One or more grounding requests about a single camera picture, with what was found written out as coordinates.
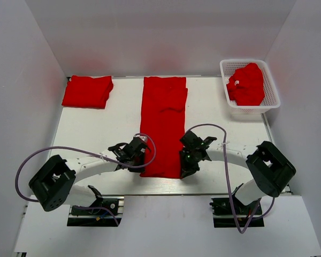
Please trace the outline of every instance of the black clamp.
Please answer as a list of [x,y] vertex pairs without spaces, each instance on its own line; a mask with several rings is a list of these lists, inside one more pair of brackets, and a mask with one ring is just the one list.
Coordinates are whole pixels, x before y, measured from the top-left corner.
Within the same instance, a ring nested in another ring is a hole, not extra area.
[[[130,143],[118,143],[115,146],[108,148],[109,151],[113,152],[119,162],[139,166],[144,164],[145,151],[150,149],[148,145],[140,138],[134,137]],[[124,169],[121,165],[117,166],[117,170]],[[144,172],[145,168],[128,168],[130,172]]]
[[278,197],[296,174],[296,169],[273,143],[264,141],[257,148],[247,156],[247,167],[260,190]]
[[65,162],[59,155],[50,157],[28,183],[45,211],[61,206],[74,184],[75,171]]
[[180,178],[188,177],[200,170],[200,161],[211,161],[206,150],[209,145],[217,140],[214,137],[207,137],[205,140],[199,138],[194,132],[188,131],[180,139],[183,149],[179,152],[181,162]]

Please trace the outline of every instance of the white plastic basket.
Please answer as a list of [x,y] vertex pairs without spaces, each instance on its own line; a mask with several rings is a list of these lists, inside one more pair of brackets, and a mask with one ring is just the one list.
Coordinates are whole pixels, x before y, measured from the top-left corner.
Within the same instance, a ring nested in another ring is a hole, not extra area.
[[[263,73],[265,98],[259,106],[237,105],[235,101],[230,101],[230,97],[228,96],[227,84],[230,77],[236,69],[243,68],[249,63],[256,63]],[[278,92],[266,62],[253,59],[228,59],[220,62],[220,69],[231,114],[263,114],[270,109],[280,106]]]

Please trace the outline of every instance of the white tabletop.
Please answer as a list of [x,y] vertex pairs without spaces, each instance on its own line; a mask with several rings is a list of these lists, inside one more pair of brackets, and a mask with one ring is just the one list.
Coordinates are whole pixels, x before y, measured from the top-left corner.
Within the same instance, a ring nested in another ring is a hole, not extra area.
[[[63,108],[54,146],[71,146],[91,152],[100,152],[119,142],[130,142],[139,132],[143,78],[113,79],[106,109]],[[258,145],[268,140],[260,115],[231,117],[221,78],[187,78],[185,129],[200,123],[214,123],[227,130],[227,140],[242,145]],[[201,138],[217,137],[223,133],[214,127],[196,128]],[[66,150],[53,150],[62,158],[82,156]],[[104,173],[84,179],[78,185],[95,186],[105,195],[151,194],[225,194],[225,171],[222,162],[201,162],[201,170],[184,179],[141,178],[128,170]],[[232,188],[252,179],[250,172],[229,165]]]
[[[214,228],[210,196],[127,196],[117,228],[66,226],[69,205],[45,212],[30,202],[15,247],[28,257],[321,255],[301,196],[276,198],[264,226]],[[262,198],[264,209],[271,198]]]

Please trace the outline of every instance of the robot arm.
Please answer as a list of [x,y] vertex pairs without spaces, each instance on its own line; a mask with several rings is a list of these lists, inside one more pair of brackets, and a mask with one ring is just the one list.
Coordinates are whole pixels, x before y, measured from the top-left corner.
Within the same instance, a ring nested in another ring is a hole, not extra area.
[[[77,186],[75,183],[104,172],[124,169],[121,164],[130,167],[143,165],[146,148],[147,144],[141,137],[134,137],[129,144],[119,143],[100,153],[114,162],[93,156],[65,160],[55,155],[30,180],[29,187],[45,211],[52,211],[64,203],[99,206],[96,204],[100,201],[101,194],[97,189],[92,186]],[[144,168],[128,169],[131,172],[144,171]]]
[[[182,178],[199,171],[200,161],[224,160],[223,144],[215,140],[213,137],[202,140],[192,131],[181,138],[184,145],[180,152]],[[254,178],[233,192],[233,197],[244,206],[265,195],[278,197],[296,173],[287,158],[267,141],[257,147],[228,143],[226,156],[229,163],[248,168]]]

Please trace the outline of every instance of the folded red shirt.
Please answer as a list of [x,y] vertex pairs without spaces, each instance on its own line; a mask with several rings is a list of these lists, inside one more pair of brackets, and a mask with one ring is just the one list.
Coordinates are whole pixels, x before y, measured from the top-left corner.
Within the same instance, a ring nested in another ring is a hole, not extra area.
[[235,70],[227,91],[231,101],[237,105],[260,105],[265,97],[264,80],[261,69],[255,63]]
[[112,77],[72,76],[67,83],[63,97],[63,106],[104,109],[113,89]]
[[[144,78],[140,132],[153,139],[157,155],[141,177],[180,178],[187,93],[186,78]],[[145,162],[154,154],[149,141],[148,146]]]

